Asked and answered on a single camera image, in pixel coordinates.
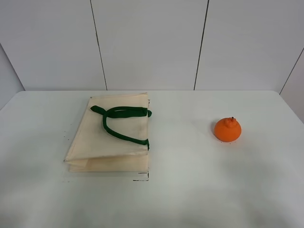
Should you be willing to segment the white linen bag green handles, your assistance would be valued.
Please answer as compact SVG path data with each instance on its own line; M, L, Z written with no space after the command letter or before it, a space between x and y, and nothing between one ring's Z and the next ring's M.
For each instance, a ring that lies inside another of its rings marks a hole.
M70 172L149 170L147 93L90 97L64 159Z

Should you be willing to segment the orange fruit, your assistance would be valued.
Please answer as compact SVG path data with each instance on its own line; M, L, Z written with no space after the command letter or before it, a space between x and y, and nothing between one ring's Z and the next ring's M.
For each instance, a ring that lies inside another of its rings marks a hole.
M222 142L237 140L242 133L239 122L234 117L219 120L214 127L214 135Z

